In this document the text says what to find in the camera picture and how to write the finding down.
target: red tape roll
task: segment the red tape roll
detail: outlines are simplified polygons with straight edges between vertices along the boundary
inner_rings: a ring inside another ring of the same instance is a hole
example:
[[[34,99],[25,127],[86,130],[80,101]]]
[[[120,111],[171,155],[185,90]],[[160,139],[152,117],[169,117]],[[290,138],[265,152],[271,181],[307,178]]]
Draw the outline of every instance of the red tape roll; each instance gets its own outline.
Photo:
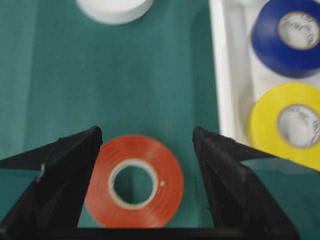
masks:
[[[115,196],[115,176],[128,165],[142,167],[151,175],[153,194],[145,203],[126,204]],[[127,135],[101,148],[85,203],[104,227],[159,228],[176,213],[183,192],[183,172],[175,155],[151,137]]]

